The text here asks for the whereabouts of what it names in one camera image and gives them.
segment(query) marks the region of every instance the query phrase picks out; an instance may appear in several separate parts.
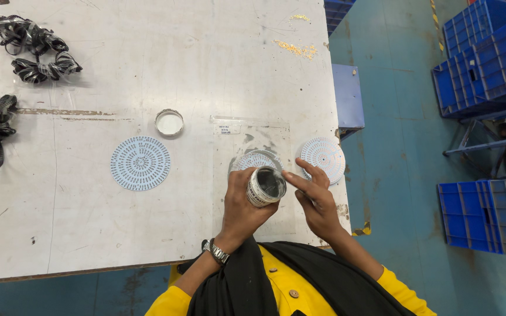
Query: yellow shirt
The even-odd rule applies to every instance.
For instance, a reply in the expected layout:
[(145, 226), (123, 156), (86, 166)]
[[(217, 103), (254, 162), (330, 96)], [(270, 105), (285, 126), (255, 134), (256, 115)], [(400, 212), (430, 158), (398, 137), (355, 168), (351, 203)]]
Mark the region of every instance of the yellow shirt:
[[(336, 315), (327, 301), (304, 277), (275, 258), (262, 246), (259, 245), (259, 249), (263, 254), (265, 273), (271, 281), (280, 316), (290, 316), (297, 309), (306, 316)], [(175, 267), (173, 266), (171, 269), (169, 288), (153, 302), (146, 316), (184, 316), (187, 314), (191, 297), (178, 287), (172, 286), (180, 277)], [(427, 302), (418, 298), (415, 291), (411, 291), (405, 284), (397, 280), (395, 274), (390, 270), (384, 268), (384, 273), (378, 283), (417, 316), (436, 316), (427, 307)], [(290, 290), (298, 292), (298, 298), (293, 298), (290, 295)]]

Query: hand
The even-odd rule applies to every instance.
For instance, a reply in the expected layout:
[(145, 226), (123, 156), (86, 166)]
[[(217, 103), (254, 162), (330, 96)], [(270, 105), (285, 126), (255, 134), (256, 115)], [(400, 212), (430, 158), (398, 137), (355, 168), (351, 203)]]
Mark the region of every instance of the hand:
[(258, 209), (247, 200), (247, 183), (255, 169), (250, 167), (229, 174), (221, 232), (214, 238), (214, 244), (226, 254), (239, 248), (278, 210), (280, 201)]
[(312, 175), (312, 181), (287, 171), (283, 171), (282, 175), (286, 181), (299, 189), (295, 194), (304, 209), (307, 226), (316, 236), (331, 243), (331, 240), (339, 238), (345, 230), (339, 222), (333, 194), (327, 190), (329, 178), (325, 171), (300, 158), (296, 158), (296, 164)]

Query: blue metal stand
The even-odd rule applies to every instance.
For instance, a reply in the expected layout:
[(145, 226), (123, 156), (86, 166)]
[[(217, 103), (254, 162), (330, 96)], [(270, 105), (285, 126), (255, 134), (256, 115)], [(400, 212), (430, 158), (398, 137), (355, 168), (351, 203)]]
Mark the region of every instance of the blue metal stand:
[[(497, 119), (498, 120), (498, 119), (503, 119), (503, 118), (506, 118), (506, 111), (501, 111), (501, 112), (478, 116), (478, 117), (471, 118), (471, 119), (468, 118), (465, 120), (461, 120), (460, 121), (461, 123), (470, 121), (470, 125), (468, 126), (466, 133), (464, 133), (464, 137), (462, 138), (462, 141), (460, 142), (458, 149), (444, 151), (444, 152), (442, 152), (442, 154), (446, 157), (451, 154), (460, 154), (461, 157), (463, 159), (465, 159), (466, 161), (468, 161), (475, 169), (480, 170), (482, 173), (484, 173), (489, 178), (506, 179), (506, 175), (499, 176), (499, 177), (497, 176), (497, 174), (499, 172), (499, 168), (501, 167), (502, 156), (503, 156), (503, 153), (505, 152), (506, 140), (502, 140), (496, 133), (494, 133), (491, 129), (489, 129), (487, 126), (485, 126), (485, 124), (483, 124), (483, 122), (482, 122), (482, 120), (487, 120), (487, 119), (492, 119), (492, 120)], [(480, 144), (480, 145), (467, 146), (469, 136), (476, 126), (481, 126), (482, 130), (488, 136), (490, 136), (494, 141), (489, 142), (489, 143)], [(491, 171), (486, 171), (485, 169), (483, 169), (481, 166), (479, 166), (478, 163), (476, 163), (468, 155), (469, 152), (484, 150), (484, 149), (498, 150), (497, 162), (491, 168)]]

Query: wooden button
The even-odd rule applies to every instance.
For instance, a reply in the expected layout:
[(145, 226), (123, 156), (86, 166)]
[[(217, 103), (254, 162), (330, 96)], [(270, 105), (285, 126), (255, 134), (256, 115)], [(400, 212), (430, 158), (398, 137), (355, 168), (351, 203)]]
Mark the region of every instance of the wooden button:
[(290, 296), (293, 298), (298, 298), (298, 296), (300, 296), (296, 290), (290, 290), (288, 294), (290, 294)]

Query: stacked blue crates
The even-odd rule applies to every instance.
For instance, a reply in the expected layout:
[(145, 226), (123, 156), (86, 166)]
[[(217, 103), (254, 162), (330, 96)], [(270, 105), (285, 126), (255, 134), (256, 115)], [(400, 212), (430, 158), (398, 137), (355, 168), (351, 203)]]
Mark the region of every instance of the stacked blue crates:
[(506, 254), (506, 180), (441, 183), (446, 242)]
[(432, 70), (442, 116), (506, 110), (506, 25)]
[(446, 22), (442, 28), (448, 58), (472, 47), (504, 25), (506, 25), (506, 1), (475, 1)]
[(341, 23), (356, 0), (324, 0), (325, 17), (327, 19), (327, 36), (331, 36), (337, 25)]

